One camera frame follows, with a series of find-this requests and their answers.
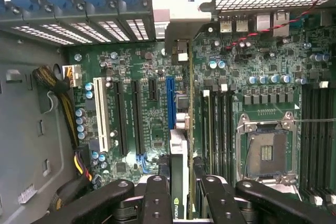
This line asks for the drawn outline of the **CPU socket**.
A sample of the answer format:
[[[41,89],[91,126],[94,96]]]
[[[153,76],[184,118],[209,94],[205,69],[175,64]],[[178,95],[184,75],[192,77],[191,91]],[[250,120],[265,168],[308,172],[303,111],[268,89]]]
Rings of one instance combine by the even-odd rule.
[[[236,180],[294,184],[298,179],[298,137],[294,114],[252,120],[243,113],[235,134]]]

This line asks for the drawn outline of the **long black expansion slot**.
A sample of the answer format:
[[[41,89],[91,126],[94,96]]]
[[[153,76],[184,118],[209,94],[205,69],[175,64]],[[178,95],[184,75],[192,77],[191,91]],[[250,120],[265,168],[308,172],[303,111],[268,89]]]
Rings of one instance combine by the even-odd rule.
[[[143,133],[141,88],[138,80],[131,81],[131,89],[132,89],[132,110],[133,110],[136,154],[143,155],[145,153],[145,147],[144,147],[144,133]]]
[[[119,149],[121,156],[127,156],[128,140],[127,140],[127,123],[126,123],[126,110],[124,106],[124,94],[122,81],[114,82],[114,96],[115,96],[115,109],[118,118],[119,128]]]

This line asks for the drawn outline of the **blue expansion slot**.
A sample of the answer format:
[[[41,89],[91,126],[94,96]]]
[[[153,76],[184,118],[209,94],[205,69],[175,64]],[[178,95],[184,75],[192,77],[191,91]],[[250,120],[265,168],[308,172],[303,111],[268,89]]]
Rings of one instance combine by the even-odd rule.
[[[175,80],[173,77],[166,77],[166,96],[168,127],[172,130],[176,123]]]

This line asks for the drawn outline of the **white expansion slot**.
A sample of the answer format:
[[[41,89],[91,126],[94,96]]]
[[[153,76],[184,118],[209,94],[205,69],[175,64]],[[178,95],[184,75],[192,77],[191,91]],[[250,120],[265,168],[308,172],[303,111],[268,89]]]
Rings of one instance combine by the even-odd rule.
[[[108,152],[111,148],[107,88],[103,77],[93,78],[96,119],[98,129],[99,151]]]

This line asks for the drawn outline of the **short black expansion slot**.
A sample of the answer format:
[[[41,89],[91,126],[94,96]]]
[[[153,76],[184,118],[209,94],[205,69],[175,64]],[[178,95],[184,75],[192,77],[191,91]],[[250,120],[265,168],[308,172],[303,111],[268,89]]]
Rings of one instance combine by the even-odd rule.
[[[149,99],[150,101],[157,101],[158,99],[158,91],[157,91],[157,83],[155,78],[149,78]]]

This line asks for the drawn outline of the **green motherboard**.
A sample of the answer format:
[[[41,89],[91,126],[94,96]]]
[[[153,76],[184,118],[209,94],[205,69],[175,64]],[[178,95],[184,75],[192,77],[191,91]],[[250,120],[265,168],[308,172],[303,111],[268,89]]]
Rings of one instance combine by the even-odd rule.
[[[240,116],[280,119],[294,114],[298,137],[298,179],[284,186],[299,199],[321,208],[336,207],[336,25],[287,27],[288,36],[262,34],[229,44],[238,32],[229,23],[211,24],[192,42],[194,56],[194,155],[203,157],[202,91],[210,91],[212,172],[235,184],[235,134]],[[183,87],[182,67],[173,66],[161,41],[79,46],[68,49],[83,78],[74,88],[78,141],[87,161],[93,189],[115,179],[138,183],[159,171],[159,157],[170,154],[166,77]],[[106,80],[111,148],[99,151],[93,78]],[[149,99],[149,78],[157,83],[157,101]],[[136,154],[131,81],[141,88],[145,153]],[[122,81],[129,152],[120,155],[114,82]]]

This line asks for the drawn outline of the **black open PC case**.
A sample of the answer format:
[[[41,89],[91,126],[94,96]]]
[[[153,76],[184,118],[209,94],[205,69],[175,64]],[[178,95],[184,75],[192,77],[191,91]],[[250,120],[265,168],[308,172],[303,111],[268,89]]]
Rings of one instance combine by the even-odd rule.
[[[211,0],[201,11],[212,17],[197,35],[229,23],[238,32],[230,47],[286,37],[304,20],[336,25],[336,0]],[[68,49],[154,41],[165,45],[152,0],[0,0],[0,224],[39,224],[96,190],[76,127],[73,90],[83,78]],[[194,172],[193,187],[193,217],[173,224],[213,224],[195,208]]]

